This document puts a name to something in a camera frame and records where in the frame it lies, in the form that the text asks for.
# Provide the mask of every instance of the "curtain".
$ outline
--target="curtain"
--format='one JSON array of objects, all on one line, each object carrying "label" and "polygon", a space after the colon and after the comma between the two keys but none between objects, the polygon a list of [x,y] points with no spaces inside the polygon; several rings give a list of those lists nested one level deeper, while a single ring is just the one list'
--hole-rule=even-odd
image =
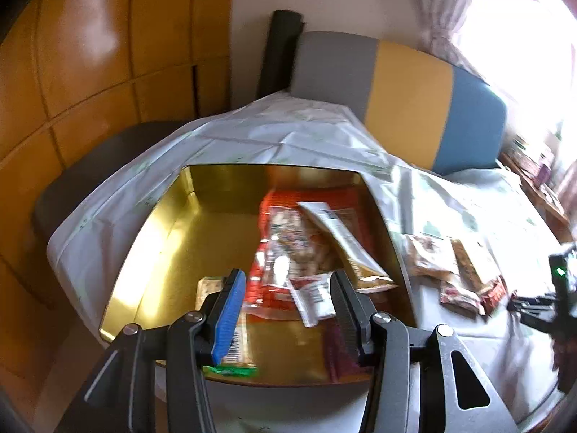
[{"label": "curtain", "polygon": [[471,2],[472,0],[422,0],[425,24],[423,41],[426,50],[431,55],[479,76],[475,68],[451,41],[453,34],[463,25]]}]

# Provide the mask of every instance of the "plastic wrapper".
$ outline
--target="plastic wrapper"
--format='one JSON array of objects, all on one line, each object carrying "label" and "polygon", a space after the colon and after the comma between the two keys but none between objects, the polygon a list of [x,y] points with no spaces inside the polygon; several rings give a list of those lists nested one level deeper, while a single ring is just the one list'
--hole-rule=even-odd
[{"label": "plastic wrapper", "polygon": [[354,188],[270,191],[261,202],[262,239],[247,282],[248,314],[266,319],[303,319],[312,325],[325,318],[320,306],[307,303],[298,308],[294,296],[301,295],[299,302],[310,301],[316,290],[327,286],[319,275],[330,274],[343,264],[337,247],[297,205],[303,198],[330,202],[347,228],[371,248],[366,225],[357,211]]},{"label": "plastic wrapper", "polygon": [[497,278],[493,282],[493,286],[480,294],[481,305],[485,308],[485,314],[490,316],[493,311],[499,306],[499,302],[507,294],[507,286],[502,277]]},{"label": "plastic wrapper", "polygon": [[485,310],[481,306],[481,299],[477,294],[463,288],[458,282],[441,282],[439,302],[457,306],[473,315],[485,314]]},{"label": "plastic wrapper", "polygon": [[476,293],[484,293],[494,286],[501,271],[488,249],[475,237],[451,240],[461,270]]},{"label": "plastic wrapper", "polygon": [[357,291],[376,293],[397,285],[344,225],[338,215],[323,202],[298,202],[320,229],[328,233],[341,250],[357,278]]},{"label": "plastic wrapper", "polygon": [[451,282],[459,274],[451,241],[426,234],[407,234],[407,264],[415,276]]},{"label": "plastic wrapper", "polygon": [[[195,302],[196,311],[201,308],[204,299],[209,294],[221,291],[223,282],[224,278],[220,276],[207,276],[198,281]],[[250,354],[246,314],[240,313],[230,342],[229,352],[220,361],[220,364],[215,367],[204,367],[203,369],[227,376],[252,376],[256,373],[256,367]]]},{"label": "plastic wrapper", "polygon": [[335,316],[329,288],[332,272],[310,277],[289,277],[288,287],[305,327]]}]

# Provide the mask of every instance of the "barcode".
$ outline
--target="barcode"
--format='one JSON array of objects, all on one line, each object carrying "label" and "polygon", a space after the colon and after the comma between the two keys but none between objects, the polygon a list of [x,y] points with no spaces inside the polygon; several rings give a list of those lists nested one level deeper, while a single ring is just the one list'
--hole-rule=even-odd
[{"label": "barcode", "polygon": [[230,342],[229,352],[223,358],[222,363],[241,362],[241,332],[238,328],[234,330],[233,339]]}]

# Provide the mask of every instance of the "white packet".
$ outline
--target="white packet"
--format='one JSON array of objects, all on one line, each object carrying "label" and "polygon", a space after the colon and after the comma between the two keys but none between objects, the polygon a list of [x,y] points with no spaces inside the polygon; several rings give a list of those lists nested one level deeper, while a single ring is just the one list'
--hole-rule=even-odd
[{"label": "white packet", "polygon": [[396,284],[347,229],[337,214],[324,202],[297,202],[311,220],[334,238],[357,277],[359,293],[377,293],[396,288]]},{"label": "white packet", "polygon": [[289,277],[287,286],[305,327],[335,317],[329,284],[332,272],[310,277]]}]

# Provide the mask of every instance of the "white wall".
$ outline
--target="white wall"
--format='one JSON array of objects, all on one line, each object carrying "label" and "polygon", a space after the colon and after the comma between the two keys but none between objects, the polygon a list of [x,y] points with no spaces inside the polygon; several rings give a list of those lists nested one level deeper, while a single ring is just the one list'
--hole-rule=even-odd
[{"label": "white wall", "polygon": [[332,30],[388,39],[418,48],[418,0],[233,0],[232,106],[255,99],[270,14],[292,9],[305,30]]}]

